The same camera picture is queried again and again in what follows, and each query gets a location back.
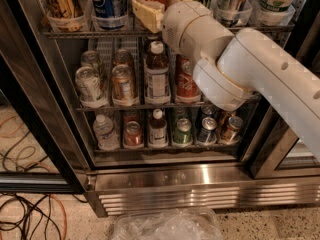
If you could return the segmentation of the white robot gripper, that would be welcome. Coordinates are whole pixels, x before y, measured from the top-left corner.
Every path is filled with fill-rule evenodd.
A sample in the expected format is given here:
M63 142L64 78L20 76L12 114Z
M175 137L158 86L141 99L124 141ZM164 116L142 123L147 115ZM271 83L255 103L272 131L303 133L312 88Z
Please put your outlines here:
M132 11L141 23L152 33L162 29L163 41L192 63L206 57L214 61L234 37L213 18L212 11L199 2L166 0L169 6L166 11L165 5L157 1L131 2Z

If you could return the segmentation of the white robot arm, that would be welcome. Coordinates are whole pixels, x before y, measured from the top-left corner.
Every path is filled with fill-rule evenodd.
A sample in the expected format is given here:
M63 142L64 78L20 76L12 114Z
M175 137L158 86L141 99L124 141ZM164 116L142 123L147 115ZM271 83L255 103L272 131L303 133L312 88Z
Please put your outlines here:
M232 33L197 1L131 0L135 16L191 63L202 93L225 111L259 92L320 158L320 79L261 32Z

